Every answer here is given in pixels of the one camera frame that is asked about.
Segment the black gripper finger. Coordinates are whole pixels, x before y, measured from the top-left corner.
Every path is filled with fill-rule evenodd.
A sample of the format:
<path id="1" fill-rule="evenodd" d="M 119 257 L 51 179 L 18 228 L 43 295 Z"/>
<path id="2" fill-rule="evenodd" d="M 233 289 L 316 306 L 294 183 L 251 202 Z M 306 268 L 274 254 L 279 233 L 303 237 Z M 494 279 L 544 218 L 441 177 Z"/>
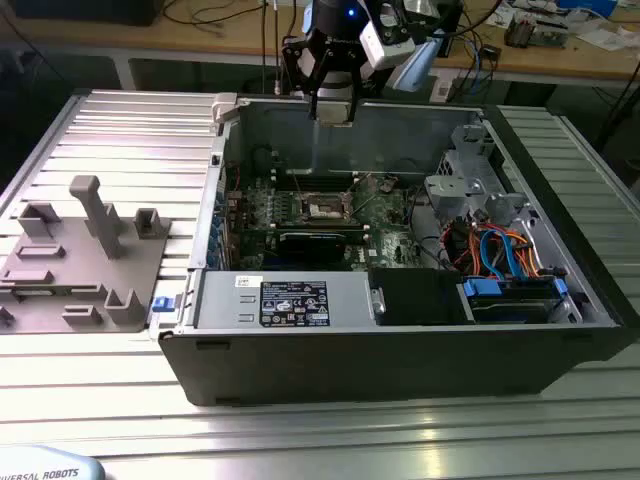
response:
<path id="1" fill-rule="evenodd" d="M 360 98 L 360 91 L 362 87 L 361 78 L 361 58 L 354 50 L 348 50 L 346 53 L 347 63 L 352 81 L 352 93 L 351 101 L 347 115 L 347 122 L 352 123 L 355 118 L 358 101 Z"/>
<path id="2" fill-rule="evenodd" d="M 305 73 L 300 66 L 305 51 L 313 60 L 309 73 Z M 304 37 L 286 36 L 282 42 L 281 53 L 290 86 L 309 96 L 309 116 L 315 120 L 318 92 L 329 73 L 333 56 L 331 38 L 325 34 L 308 34 Z"/>

